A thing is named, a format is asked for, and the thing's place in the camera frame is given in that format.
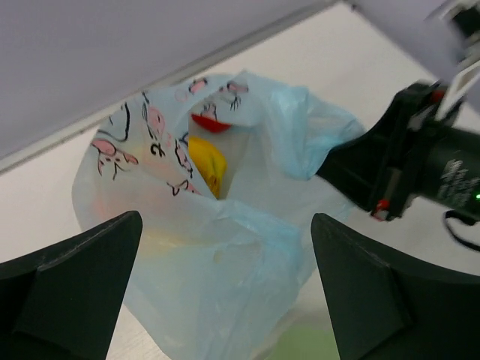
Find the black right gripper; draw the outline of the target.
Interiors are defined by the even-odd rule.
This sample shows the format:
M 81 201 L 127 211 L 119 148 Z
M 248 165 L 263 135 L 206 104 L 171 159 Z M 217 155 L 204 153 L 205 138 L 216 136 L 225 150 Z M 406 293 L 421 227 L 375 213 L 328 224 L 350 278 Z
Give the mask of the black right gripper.
M 454 126 L 462 101 L 437 120 L 446 87 L 399 91 L 364 135 L 334 147 L 317 175 L 362 210 L 391 221 L 416 197 L 479 221 L 479 135 Z

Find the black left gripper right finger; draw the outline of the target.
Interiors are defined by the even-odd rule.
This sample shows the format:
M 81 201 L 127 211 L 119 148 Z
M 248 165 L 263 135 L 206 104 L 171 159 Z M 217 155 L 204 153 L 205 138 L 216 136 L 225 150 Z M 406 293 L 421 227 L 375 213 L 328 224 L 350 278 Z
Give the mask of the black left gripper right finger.
M 479 276 L 425 262 L 327 214 L 311 237 L 341 359 L 478 359 Z

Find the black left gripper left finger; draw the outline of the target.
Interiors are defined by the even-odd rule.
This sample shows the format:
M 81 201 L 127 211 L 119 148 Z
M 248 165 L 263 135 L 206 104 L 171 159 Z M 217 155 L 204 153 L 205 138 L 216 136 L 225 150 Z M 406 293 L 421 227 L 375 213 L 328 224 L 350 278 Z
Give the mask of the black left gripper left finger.
M 143 221 L 127 211 L 1 264 L 2 359 L 105 359 Z

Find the light blue plastic bag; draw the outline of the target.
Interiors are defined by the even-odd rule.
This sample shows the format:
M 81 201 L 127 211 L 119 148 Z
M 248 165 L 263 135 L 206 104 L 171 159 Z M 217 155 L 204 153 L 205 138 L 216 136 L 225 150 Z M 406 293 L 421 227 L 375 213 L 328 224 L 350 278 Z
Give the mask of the light blue plastic bag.
M 210 133 L 192 114 L 232 127 Z M 83 229 L 141 214 L 124 302 L 168 357 L 256 359 L 316 270 L 312 217 L 344 219 L 352 207 L 317 170 L 363 130 L 306 87 L 247 71 L 151 88 L 99 127 L 73 208 Z M 189 155 L 190 137 L 226 158 L 218 199 Z

